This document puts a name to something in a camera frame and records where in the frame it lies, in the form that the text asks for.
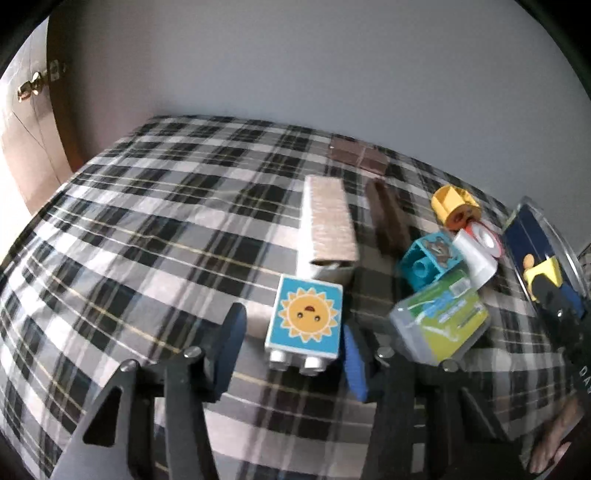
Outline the person's hand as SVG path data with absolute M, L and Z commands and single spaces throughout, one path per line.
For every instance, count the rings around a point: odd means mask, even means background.
M 578 398 L 572 396 L 534 448 L 528 467 L 530 473 L 541 474 L 562 459 L 571 445 L 565 438 L 577 426 L 583 414 Z

